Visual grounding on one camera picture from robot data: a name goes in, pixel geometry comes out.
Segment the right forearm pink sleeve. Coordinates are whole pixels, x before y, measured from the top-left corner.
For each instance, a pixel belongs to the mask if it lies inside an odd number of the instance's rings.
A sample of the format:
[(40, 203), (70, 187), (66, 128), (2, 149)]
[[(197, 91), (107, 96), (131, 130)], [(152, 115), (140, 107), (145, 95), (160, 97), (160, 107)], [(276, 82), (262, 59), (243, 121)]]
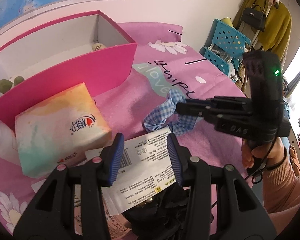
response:
[(280, 161), (263, 173), (263, 200), (277, 233), (281, 233), (300, 208), (300, 176), (295, 175), (281, 143), (271, 151)]

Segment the person's right hand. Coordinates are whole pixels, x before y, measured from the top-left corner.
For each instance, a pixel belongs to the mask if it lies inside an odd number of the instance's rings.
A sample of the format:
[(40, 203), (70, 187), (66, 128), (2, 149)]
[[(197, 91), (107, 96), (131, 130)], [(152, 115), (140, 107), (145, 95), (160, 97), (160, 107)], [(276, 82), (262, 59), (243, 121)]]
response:
[(248, 141), (242, 141), (242, 164), (245, 169), (252, 168), (254, 165), (254, 157), (263, 159), (267, 156), (267, 166), (273, 167), (285, 159), (285, 148), (280, 138), (277, 138), (275, 144), (268, 154), (272, 144), (264, 144), (253, 150), (249, 147)]

